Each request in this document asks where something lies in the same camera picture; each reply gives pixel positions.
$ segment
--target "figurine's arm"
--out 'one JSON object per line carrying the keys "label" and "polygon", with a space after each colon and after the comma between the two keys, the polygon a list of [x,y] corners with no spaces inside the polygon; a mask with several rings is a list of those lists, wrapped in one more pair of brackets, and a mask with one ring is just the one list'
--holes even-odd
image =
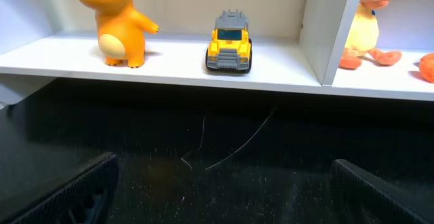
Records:
{"label": "figurine's arm", "polygon": [[148,17],[134,10],[132,12],[132,20],[136,23],[140,29],[150,34],[158,33],[158,25],[152,22]]}

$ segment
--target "black ridged object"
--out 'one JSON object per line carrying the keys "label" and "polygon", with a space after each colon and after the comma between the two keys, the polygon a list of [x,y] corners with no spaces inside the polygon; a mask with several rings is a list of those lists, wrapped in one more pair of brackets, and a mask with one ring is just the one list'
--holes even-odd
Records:
{"label": "black ridged object", "polygon": [[332,164],[330,191],[339,223],[434,223],[434,210],[346,160]]}
{"label": "black ridged object", "polygon": [[105,153],[44,185],[0,203],[0,224],[105,223],[119,179]]}

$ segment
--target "charmander figurine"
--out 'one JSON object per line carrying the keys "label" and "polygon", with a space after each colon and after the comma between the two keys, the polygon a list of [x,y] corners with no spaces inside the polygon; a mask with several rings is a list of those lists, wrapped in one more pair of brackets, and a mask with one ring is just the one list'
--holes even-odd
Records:
{"label": "charmander figurine", "polygon": [[115,66],[123,60],[129,68],[144,64],[144,36],[158,32],[158,25],[134,9],[133,0],[80,0],[96,11],[98,45],[106,64]]}
{"label": "charmander figurine", "polygon": [[401,59],[401,52],[381,52],[375,48],[378,39],[378,23],[375,10],[386,7],[390,0],[360,0],[351,29],[345,43],[339,66],[356,69],[361,65],[360,56],[368,53],[382,65],[394,65]]}

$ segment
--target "cream belly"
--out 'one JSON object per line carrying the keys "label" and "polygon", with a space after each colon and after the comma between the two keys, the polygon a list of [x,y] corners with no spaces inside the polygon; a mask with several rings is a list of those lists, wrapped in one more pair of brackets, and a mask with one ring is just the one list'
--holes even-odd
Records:
{"label": "cream belly", "polygon": [[103,34],[98,38],[98,45],[105,56],[115,59],[125,58],[125,46],[122,42],[109,34]]}
{"label": "cream belly", "polygon": [[356,17],[351,25],[345,48],[357,50],[362,56],[375,48],[378,35],[378,24],[375,19],[364,20]]}

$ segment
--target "truck roof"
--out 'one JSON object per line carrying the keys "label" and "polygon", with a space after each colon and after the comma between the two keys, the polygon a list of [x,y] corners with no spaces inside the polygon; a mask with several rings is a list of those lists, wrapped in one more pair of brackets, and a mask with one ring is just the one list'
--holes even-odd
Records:
{"label": "truck roof", "polygon": [[243,12],[223,11],[216,19],[216,29],[249,29],[249,18]]}

